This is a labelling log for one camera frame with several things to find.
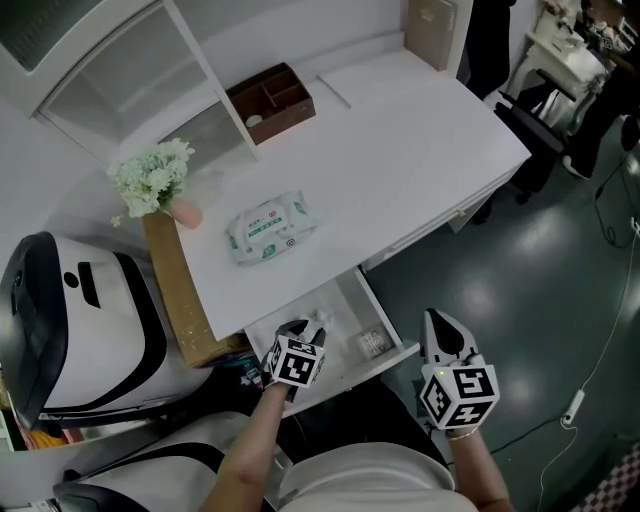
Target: wet wipes package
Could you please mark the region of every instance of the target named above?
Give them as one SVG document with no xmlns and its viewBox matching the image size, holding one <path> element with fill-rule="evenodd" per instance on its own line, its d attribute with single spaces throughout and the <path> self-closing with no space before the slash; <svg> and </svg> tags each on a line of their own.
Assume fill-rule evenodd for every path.
<svg viewBox="0 0 640 512">
<path fill-rule="evenodd" d="M 235 260 L 253 265 L 302 243 L 316 227 L 302 192 L 287 192 L 238 215 L 227 236 Z"/>
</svg>

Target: wooden box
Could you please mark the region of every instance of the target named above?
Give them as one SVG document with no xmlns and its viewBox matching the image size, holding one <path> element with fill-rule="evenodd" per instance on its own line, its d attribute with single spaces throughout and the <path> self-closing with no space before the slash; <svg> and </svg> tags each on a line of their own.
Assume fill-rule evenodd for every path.
<svg viewBox="0 0 640 512">
<path fill-rule="evenodd" d="M 247 127 L 256 144 L 316 115 L 311 95 L 285 63 L 248 78 L 227 94 L 245 125 L 251 116 L 262 117 Z"/>
</svg>

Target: pink vase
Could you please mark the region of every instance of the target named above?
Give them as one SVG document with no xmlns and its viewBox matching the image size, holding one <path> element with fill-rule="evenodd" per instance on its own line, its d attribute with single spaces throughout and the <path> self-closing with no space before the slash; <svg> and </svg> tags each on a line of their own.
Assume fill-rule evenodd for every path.
<svg viewBox="0 0 640 512">
<path fill-rule="evenodd" d="M 174 197 L 171 200 L 168 213 L 177 222 L 189 229 L 196 229 L 202 223 L 202 212 L 200 209 L 188 201 L 183 201 L 179 197 Z"/>
</svg>

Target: gray floor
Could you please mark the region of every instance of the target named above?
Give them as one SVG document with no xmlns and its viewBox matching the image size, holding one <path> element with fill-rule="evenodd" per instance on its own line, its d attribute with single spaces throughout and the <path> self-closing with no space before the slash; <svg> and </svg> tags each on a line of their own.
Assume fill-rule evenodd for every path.
<svg viewBox="0 0 640 512">
<path fill-rule="evenodd" d="M 439 308 L 476 336 L 496 366 L 502 399 L 483 427 L 490 449 L 546 419 L 559 417 L 589 375 L 620 304 L 631 247 L 603 239 L 593 206 L 596 189 L 624 156 L 619 125 L 606 137 L 594 179 L 556 168 L 545 189 L 519 206 L 500 190 L 493 215 L 454 235 L 447 226 L 370 274 L 401 336 L 418 339 L 425 308 Z M 640 213 L 638 177 L 626 174 Z M 630 238 L 632 214 L 619 176 L 599 201 L 605 225 Z M 541 510 L 566 511 L 594 488 L 640 435 L 640 242 L 620 323 L 576 418 L 578 439 L 545 476 Z M 413 358 L 386 375 L 411 411 Z M 572 437 L 548 425 L 496 455 L 519 511 L 535 510 L 543 467 Z"/>
</svg>

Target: open drawer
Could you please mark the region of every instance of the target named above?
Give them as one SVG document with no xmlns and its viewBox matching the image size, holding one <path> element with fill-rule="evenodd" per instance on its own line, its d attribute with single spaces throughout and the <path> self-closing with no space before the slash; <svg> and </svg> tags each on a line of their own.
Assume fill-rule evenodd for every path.
<svg viewBox="0 0 640 512">
<path fill-rule="evenodd" d="M 280 325 L 323 311 L 331 317 L 325 340 L 325 362 L 318 380 L 298 390 L 284 416 L 313 407 L 404 361 L 419 350 L 418 343 L 403 342 L 360 269 L 350 270 L 295 302 L 245 329 L 256 356 L 262 360 L 271 348 Z M 360 340 L 371 328 L 382 331 L 390 348 L 373 357 Z"/>
</svg>

